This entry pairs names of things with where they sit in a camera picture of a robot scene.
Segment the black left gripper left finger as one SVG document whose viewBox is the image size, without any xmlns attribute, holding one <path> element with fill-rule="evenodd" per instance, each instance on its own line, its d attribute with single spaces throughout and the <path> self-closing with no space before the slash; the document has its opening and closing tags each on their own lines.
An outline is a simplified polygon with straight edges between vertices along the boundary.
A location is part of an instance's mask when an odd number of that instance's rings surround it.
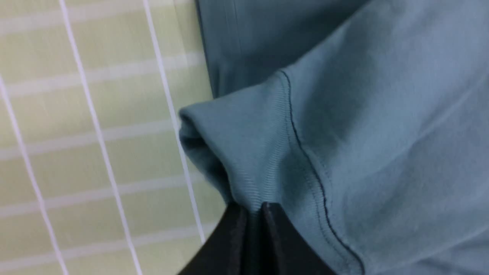
<svg viewBox="0 0 489 275">
<path fill-rule="evenodd" d="M 235 202 L 227 205 L 215 230 L 180 275 L 242 275 L 248 212 Z"/>
</svg>

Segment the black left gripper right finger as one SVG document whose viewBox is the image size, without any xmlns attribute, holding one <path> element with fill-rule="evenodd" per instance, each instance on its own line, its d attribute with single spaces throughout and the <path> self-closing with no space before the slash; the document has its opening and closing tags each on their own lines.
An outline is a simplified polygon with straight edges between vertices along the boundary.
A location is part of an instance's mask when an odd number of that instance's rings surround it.
<svg viewBox="0 0 489 275">
<path fill-rule="evenodd" d="M 261 207 L 262 275 L 334 275 L 302 238 L 283 208 L 264 202 Z"/>
</svg>

